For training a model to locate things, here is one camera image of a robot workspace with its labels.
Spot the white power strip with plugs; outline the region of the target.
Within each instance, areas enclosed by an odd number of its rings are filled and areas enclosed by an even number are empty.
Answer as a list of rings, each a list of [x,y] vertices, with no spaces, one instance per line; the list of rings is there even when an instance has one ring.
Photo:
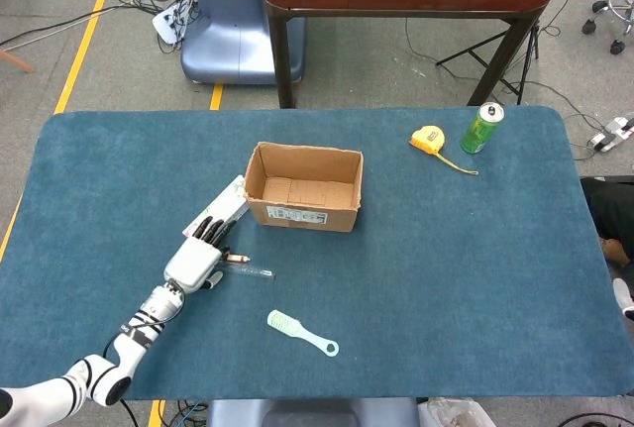
[[[186,32],[189,20],[189,8],[186,5],[174,3],[152,19],[153,26],[159,38],[168,45],[179,43]]]

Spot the green drink can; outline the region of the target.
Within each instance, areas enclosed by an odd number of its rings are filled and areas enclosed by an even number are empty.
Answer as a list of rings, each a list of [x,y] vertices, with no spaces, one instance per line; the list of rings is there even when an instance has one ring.
[[[479,153],[504,119],[503,107],[495,102],[482,104],[461,139],[461,148],[468,154]]]

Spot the chrome stool with castors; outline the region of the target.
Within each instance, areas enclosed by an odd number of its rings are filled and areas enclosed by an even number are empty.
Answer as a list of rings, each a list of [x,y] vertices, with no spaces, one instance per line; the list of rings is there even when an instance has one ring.
[[[596,31],[595,20],[601,14],[610,13],[623,26],[623,37],[634,34],[634,0],[598,0],[591,4],[592,16],[581,26],[584,35],[591,35]]]

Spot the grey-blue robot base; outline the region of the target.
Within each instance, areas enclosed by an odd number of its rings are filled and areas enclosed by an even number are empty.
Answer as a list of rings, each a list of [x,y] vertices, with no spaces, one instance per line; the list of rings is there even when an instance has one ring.
[[[276,84],[264,0],[197,0],[197,10],[186,28],[180,54],[188,79]]]

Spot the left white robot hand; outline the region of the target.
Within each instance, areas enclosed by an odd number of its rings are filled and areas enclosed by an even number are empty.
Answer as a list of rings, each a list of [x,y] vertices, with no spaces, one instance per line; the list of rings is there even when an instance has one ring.
[[[185,294],[202,288],[214,267],[227,259],[229,248],[221,244],[236,223],[236,220],[205,217],[165,266],[164,279]]]

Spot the blue table mat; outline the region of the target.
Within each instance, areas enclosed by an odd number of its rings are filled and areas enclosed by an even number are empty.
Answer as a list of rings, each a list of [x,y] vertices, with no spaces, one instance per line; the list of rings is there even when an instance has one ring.
[[[0,386],[102,351],[161,282],[182,231],[259,142],[365,158],[348,234],[245,215],[226,243],[274,279],[230,273],[190,295],[139,365],[137,399],[597,395],[634,391],[615,301],[564,123],[509,107],[459,174],[412,148],[474,110],[75,112],[38,138],[0,263]],[[270,328],[279,310],[338,343]]]

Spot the white plastic bag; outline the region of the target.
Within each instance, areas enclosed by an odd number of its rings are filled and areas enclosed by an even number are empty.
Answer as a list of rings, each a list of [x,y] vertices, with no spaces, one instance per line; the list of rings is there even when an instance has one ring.
[[[420,427],[496,427],[482,408],[470,398],[430,398],[418,405]]]

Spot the own grey-blue robot chassis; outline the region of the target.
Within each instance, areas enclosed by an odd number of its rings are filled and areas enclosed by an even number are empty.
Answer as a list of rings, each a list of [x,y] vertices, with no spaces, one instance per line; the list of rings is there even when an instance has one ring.
[[[414,398],[213,400],[206,427],[420,427]]]

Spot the yellow tape measure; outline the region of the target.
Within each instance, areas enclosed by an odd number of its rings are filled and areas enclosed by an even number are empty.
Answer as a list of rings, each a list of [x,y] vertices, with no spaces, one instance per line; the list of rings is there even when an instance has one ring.
[[[464,169],[456,165],[450,160],[447,160],[442,154],[441,150],[446,142],[445,134],[443,130],[438,126],[427,125],[414,131],[409,139],[409,143],[412,147],[423,153],[433,156],[451,167],[452,169],[469,175],[479,175],[477,170]]]

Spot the light wooden furniture leg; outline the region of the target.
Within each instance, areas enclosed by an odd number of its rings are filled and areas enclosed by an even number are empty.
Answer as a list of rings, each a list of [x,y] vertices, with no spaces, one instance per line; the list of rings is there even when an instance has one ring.
[[[0,49],[0,59],[9,62],[26,73],[34,73],[35,69],[20,58]]]

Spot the white rectangular carton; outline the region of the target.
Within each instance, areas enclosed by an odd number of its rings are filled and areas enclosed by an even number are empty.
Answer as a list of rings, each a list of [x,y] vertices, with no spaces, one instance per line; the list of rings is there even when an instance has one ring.
[[[213,222],[229,222],[239,220],[248,210],[245,177],[239,174],[183,229],[182,235],[192,237],[200,223],[209,216]]]

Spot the light green brush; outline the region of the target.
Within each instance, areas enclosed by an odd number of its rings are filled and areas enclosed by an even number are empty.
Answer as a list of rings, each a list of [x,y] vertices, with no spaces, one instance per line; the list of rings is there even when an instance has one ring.
[[[301,339],[309,343],[328,357],[335,357],[339,354],[340,348],[336,341],[310,332],[299,320],[279,310],[274,309],[268,313],[266,324],[287,337]]]

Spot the person in black clothing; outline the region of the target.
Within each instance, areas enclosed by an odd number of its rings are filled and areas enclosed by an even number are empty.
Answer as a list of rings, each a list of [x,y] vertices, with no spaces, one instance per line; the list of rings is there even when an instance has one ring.
[[[604,258],[617,268],[617,304],[634,322],[634,184],[583,177],[581,188]]]

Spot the open brown cardboard box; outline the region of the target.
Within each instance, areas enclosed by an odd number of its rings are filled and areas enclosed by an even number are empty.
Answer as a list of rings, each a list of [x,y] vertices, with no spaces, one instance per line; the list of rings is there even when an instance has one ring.
[[[363,173],[358,151],[259,142],[247,166],[245,197],[261,225],[350,233]]]

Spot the transparent tube with white cap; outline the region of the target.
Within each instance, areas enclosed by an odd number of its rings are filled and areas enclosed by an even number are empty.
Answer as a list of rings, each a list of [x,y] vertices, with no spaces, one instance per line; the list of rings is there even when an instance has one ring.
[[[270,278],[270,279],[275,278],[275,273],[269,269],[247,267],[247,266],[240,266],[240,265],[230,265],[230,264],[225,264],[221,266],[221,269],[224,271],[228,271],[228,272],[236,273],[236,274],[257,276],[257,277]]]

